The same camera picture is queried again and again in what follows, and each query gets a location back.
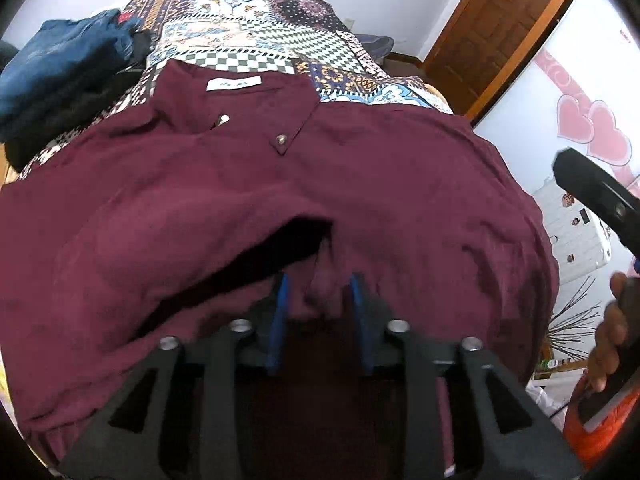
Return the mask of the orange sleeve forearm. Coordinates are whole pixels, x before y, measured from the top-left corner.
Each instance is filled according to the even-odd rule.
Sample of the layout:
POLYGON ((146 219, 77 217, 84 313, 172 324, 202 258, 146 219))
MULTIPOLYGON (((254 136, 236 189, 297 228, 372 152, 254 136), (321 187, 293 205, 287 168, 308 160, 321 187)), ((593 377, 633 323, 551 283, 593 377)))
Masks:
POLYGON ((563 437, 585 470, 592 469, 604 456, 639 400, 639 388, 634 388, 634 391, 628 394, 614 410, 610 411, 610 414, 603 419, 603 422, 595 430, 589 432, 585 430, 584 425, 580 422, 577 411, 578 398, 586 391, 588 386, 587 372, 583 372, 570 398, 572 404, 566 410, 564 428, 562 430, 563 437))

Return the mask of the person right hand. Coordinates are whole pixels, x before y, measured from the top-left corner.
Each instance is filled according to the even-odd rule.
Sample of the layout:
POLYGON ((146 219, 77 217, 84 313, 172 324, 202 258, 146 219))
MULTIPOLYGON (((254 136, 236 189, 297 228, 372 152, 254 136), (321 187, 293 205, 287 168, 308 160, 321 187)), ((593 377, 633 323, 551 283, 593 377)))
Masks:
POLYGON ((588 356, 587 378, 594 392, 602 392, 608 378, 620 367, 618 348, 628 335, 628 323, 625 313, 620 308, 620 298, 629 283, 638 278, 616 272, 611 276, 610 289, 614 299, 606 306, 603 320, 594 333, 596 345, 588 356))

